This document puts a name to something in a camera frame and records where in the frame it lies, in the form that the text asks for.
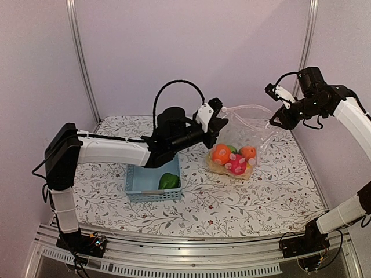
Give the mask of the red toy apple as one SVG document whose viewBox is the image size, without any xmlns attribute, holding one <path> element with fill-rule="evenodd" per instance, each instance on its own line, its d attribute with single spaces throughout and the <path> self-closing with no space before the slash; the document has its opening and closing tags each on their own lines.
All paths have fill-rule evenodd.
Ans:
<svg viewBox="0 0 371 278">
<path fill-rule="evenodd" d="M 224 165 L 224 167 L 232 174 L 241 175 L 246 171 L 246 158 L 239 154 L 231 153 L 229 155 L 229 161 Z"/>
</svg>

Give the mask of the orange toy orange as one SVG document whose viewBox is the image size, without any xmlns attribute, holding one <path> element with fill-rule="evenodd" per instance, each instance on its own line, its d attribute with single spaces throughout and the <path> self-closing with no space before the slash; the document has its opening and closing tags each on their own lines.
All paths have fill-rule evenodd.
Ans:
<svg viewBox="0 0 371 278">
<path fill-rule="evenodd" d="M 238 152 L 241 156 L 243 156 L 246 160 L 249 160 L 249 159 L 255 159 L 256 156 L 257 156 L 257 151 L 254 147 L 252 146 L 245 146 L 245 147 L 242 147 L 239 152 Z"/>
</svg>

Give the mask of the orange green toy mango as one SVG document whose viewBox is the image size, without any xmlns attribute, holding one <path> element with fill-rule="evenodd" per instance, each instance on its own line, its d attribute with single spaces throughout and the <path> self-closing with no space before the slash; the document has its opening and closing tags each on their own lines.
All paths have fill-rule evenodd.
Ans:
<svg viewBox="0 0 371 278">
<path fill-rule="evenodd" d="M 212 149 L 212 161 L 224 166 L 230 159 L 231 150 L 225 144 L 217 144 Z"/>
</svg>

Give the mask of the clear zip top bag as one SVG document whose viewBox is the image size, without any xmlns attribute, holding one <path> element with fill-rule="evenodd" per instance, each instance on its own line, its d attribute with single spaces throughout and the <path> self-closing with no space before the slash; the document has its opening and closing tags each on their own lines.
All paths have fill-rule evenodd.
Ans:
<svg viewBox="0 0 371 278">
<path fill-rule="evenodd" d="M 232 145 L 238 152 L 242 147 L 252 146 L 256 149 L 257 156 L 255 159 L 246 160 L 247 167 L 243 174 L 235 175 L 230 173 L 224 166 L 215 164 L 212 161 L 212 148 L 206 156 L 208 169 L 213 173 L 224 174 L 234 179 L 248 180 L 259 160 L 263 157 L 263 153 L 270 141 L 279 132 L 277 127 L 269 123 L 272 116 L 273 112 L 261 105 L 248 104 L 229 108 L 222 107 L 220 117 L 227 118 L 228 123 L 220 131 L 215 145 Z"/>
</svg>

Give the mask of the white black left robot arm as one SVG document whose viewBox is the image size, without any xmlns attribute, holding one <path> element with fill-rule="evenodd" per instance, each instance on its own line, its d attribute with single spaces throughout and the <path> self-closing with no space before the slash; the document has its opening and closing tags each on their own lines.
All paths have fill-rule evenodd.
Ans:
<svg viewBox="0 0 371 278">
<path fill-rule="evenodd" d="M 155 117 L 152 135 L 139 140 L 90 134 L 66 123 L 47 147 L 43 161 L 50 205 L 59 229 L 57 246 L 73 256 L 102 257 L 105 252 L 103 237 L 84 236 L 79 227 L 72 190 L 78 164 L 124 163 L 156 169 L 200 142 L 211 149 L 228 123 L 228 119 L 218 116 L 221 108 L 220 104 L 203 104 L 192 118 L 186 117 L 180 107 L 167 108 Z"/>
</svg>

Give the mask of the green toy watermelon ball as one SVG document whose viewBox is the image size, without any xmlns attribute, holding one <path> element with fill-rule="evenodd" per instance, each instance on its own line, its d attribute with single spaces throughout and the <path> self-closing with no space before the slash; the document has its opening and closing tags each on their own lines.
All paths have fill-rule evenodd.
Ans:
<svg viewBox="0 0 371 278">
<path fill-rule="evenodd" d="M 238 153 L 237 149 L 232 145 L 227 145 L 231 153 Z"/>
</svg>

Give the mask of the green toy bell pepper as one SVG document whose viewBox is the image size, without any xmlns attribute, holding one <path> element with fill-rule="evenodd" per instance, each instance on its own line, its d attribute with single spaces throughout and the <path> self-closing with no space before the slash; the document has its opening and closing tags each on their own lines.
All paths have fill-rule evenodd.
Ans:
<svg viewBox="0 0 371 278">
<path fill-rule="evenodd" d="M 159 180 L 158 189 L 159 190 L 176 189 L 179 187 L 179 184 L 180 184 L 179 176 L 172 173 L 165 173 Z"/>
</svg>

